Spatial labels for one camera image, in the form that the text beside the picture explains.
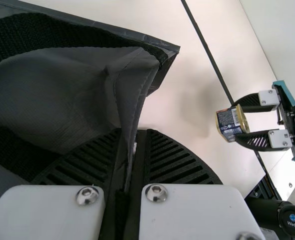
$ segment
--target white wall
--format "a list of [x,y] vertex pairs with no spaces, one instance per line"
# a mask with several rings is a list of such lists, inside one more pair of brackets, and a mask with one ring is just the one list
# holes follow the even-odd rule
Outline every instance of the white wall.
[[295,0],[240,0],[278,80],[295,99]]

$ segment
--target silver screw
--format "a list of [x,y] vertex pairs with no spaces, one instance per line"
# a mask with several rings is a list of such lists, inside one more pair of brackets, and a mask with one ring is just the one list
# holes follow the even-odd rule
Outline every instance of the silver screw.
[[161,203],[167,199],[168,191],[161,184],[152,184],[145,190],[145,195],[151,202]]
[[94,203],[99,197],[99,191],[93,186],[81,188],[76,194],[76,202],[78,205],[89,205]]
[[259,236],[251,232],[241,232],[237,237],[236,240],[261,240]]

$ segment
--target gold can lid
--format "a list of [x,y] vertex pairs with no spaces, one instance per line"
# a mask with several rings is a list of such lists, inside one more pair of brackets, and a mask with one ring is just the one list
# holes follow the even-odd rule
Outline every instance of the gold can lid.
[[250,132],[250,127],[240,104],[236,106],[236,112],[242,131],[248,134]]

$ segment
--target can label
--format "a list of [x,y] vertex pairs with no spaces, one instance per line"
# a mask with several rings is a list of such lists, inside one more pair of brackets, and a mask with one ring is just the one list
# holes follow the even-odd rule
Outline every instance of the can label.
[[237,107],[217,111],[216,126],[225,140],[229,143],[235,142],[235,134],[243,133]]

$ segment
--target canned food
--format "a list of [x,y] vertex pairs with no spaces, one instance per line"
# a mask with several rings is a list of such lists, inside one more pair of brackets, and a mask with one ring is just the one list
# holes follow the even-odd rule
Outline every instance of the canned food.
[[240,104],[217,111],[215,120],[218,132],[229,143],[235,142],[236,134],[250,132],[248,121]]

